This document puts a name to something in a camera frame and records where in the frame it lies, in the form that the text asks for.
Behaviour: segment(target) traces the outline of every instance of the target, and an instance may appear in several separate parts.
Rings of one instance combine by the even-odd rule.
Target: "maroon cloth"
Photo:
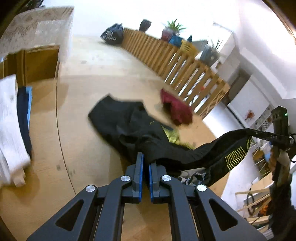
[[[173,122],[177,125],[192,123],[192,111],[188,105],[175,98],[164,89],[160,91],[161,102],[170,111]]]

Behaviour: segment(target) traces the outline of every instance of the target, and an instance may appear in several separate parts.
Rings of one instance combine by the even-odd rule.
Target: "wooden table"
[[[149,114],[172,126],[162,111],[160,89],[170,88],[135,57],[98,39],[75,37],[70,59],[59,79],[33,84],[30,136],[32,166],[26,185],[0,190],[0,216],[18,241],[26,238],[89,184],[103,186],[130,164],[97,134],[88,112],[110,93],[142,100]],[[194,116],[178,128],[181,140],[196,146],[214,135]],[[227,176],[211,187],[221,196]],[[152,205],[144,187],[140,204],[125,208],[123,241],[171,240],[166,204]]]

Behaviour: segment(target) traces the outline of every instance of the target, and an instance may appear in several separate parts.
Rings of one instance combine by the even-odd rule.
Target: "wooden railing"
[[[143,32],[124,28],[122,48],[142,61],[192,108],[201,118],[219,103],[229,85],[210,67],[176,46]]]

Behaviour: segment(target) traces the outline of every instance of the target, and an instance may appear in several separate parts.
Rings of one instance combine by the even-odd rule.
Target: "silver screw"
[[[121,180],[122,180],[123,182],[128,182],[130,179],[131,179],[131,178],[130,178],[129,176],[127,176],[127,175],[124,175],[124,176],[121,177]]]
[[[93,186],[93,185],[89,185],[89,186],[86,187],[86,191],[87,191],[87,192],[93,192],[95,189],[96,189],[96,188],[95,188],[95,186]]]
[[[170,181],[172,178],[169,175],[164,175],[161,177],[162,180],[164,180],[165,182]]]
[[[207,189],[207,187],[205,185],[203,185],[203,184],[200,184],[200,185],[197,186],[197,189],[200,192],[204,192]]]

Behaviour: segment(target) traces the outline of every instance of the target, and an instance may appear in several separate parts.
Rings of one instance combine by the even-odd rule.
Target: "potted plant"
[[[212,46],[206,45],[202,54],[200,56],[200,60],[204,62],[207,66],[212,66],[220,57],[218,52],[218,48],[220,47],[221,43],[223,42],[218,39],[217,44],[214,44],[213,40],[211,40]]]
[[[175,34],[176,36],[179,36],[180,31],[186,29],[186,28],[182,28],[183,25],[180,23],[176,25],[176,21],[177,21],[177,18],[175,21],[171,21],[171,22],[168,21],[168,24],[166,25],[166,27],[164,28],[161,34],[162,40],[168,42],[173,34]]]

